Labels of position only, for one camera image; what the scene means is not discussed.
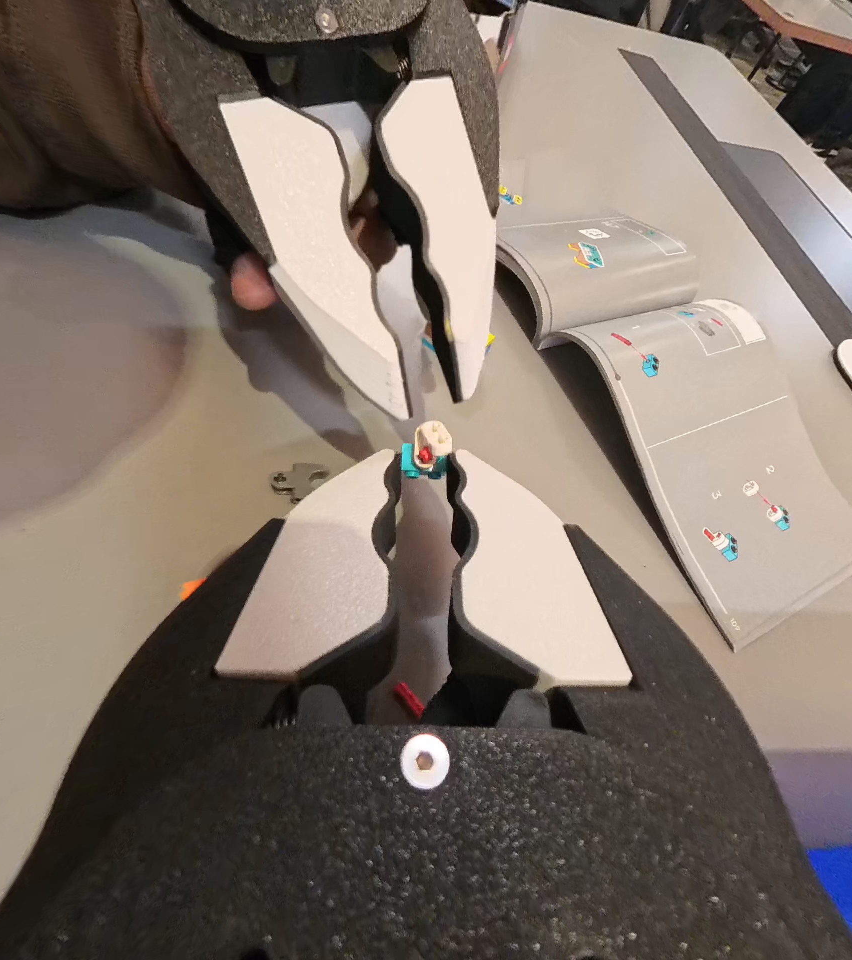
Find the teal toy brick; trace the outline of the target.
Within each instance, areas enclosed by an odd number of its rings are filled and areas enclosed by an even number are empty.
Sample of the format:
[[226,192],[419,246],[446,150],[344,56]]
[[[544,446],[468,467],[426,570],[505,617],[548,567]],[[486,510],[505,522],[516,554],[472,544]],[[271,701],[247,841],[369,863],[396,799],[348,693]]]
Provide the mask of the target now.
[[412,442],[405,442],[401,447],[401,470],[408,478],[442,479],[448,466],[448,454],[432,457],[432,460],[419,463],[415,457],[415,448]]

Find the flat dark grey toy piece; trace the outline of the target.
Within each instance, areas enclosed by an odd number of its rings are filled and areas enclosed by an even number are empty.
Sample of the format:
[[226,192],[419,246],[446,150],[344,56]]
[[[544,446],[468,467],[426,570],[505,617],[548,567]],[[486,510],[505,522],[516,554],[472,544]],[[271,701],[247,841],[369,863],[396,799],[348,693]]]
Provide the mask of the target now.
[[287,497],[291,505],[304,500],[330,477],[330,471],[319,463],[296,462],[293,466],[270,475],[272,490]]

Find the wooden office table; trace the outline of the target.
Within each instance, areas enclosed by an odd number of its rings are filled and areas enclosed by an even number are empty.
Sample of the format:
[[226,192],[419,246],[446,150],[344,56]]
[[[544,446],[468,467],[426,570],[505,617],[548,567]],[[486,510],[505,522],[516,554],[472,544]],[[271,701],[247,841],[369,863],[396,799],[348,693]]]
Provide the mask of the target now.
[[781,37],[852,56],[852,3],[847,1],[744,1]]

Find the person's left forearm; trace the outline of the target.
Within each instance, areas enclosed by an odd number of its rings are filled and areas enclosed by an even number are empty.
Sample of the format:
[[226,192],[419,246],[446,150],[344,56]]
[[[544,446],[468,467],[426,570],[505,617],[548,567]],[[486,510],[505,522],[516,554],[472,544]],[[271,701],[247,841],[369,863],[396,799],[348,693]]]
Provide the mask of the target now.
[[144,73],[135,2],[0,1],[0,209],[202,193]]

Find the grey desk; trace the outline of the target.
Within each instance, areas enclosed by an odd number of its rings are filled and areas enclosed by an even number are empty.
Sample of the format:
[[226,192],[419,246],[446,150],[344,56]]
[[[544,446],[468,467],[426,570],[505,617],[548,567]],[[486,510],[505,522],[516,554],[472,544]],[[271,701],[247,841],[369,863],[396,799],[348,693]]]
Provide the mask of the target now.
[[[114,202],[0,208],[0,958],[852,958],[763,752],[791,726],[792,747],[852,745],[852,576],[732,650],[598,367],[535,346],[531,297],[497,258],[501,186],[549,222],[613,210],[681,239],[697,296],[765,330],[852,506],[833,358],[852,316],[649,43],[741,80],[709,48],[525,7],[494,77],[496,340],[464,402],[422,345],[411,249],[377,189],[393,94],[367,114],[361,194],[397,242],[376,281],[405,420],[284,301],[250,331],[196,211],[174,203],[177,230]],[[408,478],[402,444],[428,421],[452,436],[447,472]],[[331,479],[381,450],[402,477],[389,671],[218,675],[298,504],[270,475]],[[454,672],[458,450],[564,523],[627,687]]]

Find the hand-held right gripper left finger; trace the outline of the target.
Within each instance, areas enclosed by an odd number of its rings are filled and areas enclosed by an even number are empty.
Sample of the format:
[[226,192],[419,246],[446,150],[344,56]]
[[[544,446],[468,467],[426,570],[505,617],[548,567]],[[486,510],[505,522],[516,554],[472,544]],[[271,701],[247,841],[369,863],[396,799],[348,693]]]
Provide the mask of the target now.
[[400,458],[384,449],[294,506],[216,662],[231,678],[374,685],[394,657]]

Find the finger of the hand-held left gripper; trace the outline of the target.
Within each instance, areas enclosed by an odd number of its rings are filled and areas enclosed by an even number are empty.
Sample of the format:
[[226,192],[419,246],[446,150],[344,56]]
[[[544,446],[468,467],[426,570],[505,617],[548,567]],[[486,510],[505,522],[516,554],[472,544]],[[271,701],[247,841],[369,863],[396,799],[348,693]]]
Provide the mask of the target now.
[[406,420],[401,350],[381,310],[375,269],[348,222],[370,172],[366,111],[354,101],[300,110],[273,98],[221,101],[219,109],[284,303],[358,391]]
[[412,255],[412,282],[454,402],[477,390],[486,354],[496,226],[448,77],[401,83],[375,134],[387,222]]

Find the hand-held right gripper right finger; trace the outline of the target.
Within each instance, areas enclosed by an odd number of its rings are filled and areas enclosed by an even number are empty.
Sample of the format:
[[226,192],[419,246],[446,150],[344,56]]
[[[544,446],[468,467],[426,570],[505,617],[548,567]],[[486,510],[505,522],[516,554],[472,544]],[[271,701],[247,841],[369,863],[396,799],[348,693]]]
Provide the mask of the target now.
[[450,459],[447,493],[459,555],[454,672],[521,689],[628,687],[630,667],[560,518],[464,449]]

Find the yellow and blue brick build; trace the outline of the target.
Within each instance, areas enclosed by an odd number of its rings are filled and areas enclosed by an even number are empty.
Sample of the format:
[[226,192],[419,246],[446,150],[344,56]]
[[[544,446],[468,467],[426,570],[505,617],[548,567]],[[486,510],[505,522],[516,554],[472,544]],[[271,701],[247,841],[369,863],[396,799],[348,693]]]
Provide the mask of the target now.
[[[489,351],[490,351],[490,349],[491,349],[491,347],[492,347],[492,343],[495,342],[495,340],[496,340],[495,334],[489,333],[488,336],[487,336],[486,345],[485,345],[485,348],[484,348],[484,353],[485,353],[485,354],[488,354],[488,353],[489,353]],[[432,322],[429,321],[429,320],[427,320],[426,323],[425,323],[424,331],[423,331],[422,338],[421,338],[421,342],[422,342],[422,345],[423,345],[426,349],[428,349],[428,350],[431,351],[433,354],[435,354],[435,347],[434,347],[434,343],[433,343],[433,341],[432,341]]]

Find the person's left hand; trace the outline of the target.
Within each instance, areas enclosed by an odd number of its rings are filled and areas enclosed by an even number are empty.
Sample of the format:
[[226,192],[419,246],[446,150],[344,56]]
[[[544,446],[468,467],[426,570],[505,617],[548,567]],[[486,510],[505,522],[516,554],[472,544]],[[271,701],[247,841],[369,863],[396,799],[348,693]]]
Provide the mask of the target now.
[[[264,259],[253,250],[232,221],[215,205],[204,211],[216,264],[226,271],[233,300],[240,308],[260,311],[273,306],[279,295]],[[379,199],[366,188],[349,214],[350,229],[374,271],[381,270],[396,254],[397,242],[384,222]]]

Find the grey instruction booklet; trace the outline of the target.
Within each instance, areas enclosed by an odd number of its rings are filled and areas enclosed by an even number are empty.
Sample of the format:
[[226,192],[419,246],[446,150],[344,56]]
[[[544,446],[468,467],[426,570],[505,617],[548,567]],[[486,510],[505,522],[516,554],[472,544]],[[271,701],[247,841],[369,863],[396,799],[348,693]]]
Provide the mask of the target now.
[[598,367],[660,521],[734,651],[852,576],[852,506],[825,472],[757,319],[697,296],[695,253],[602,210],[549,222],[500,187],[497,258],[539,350]]

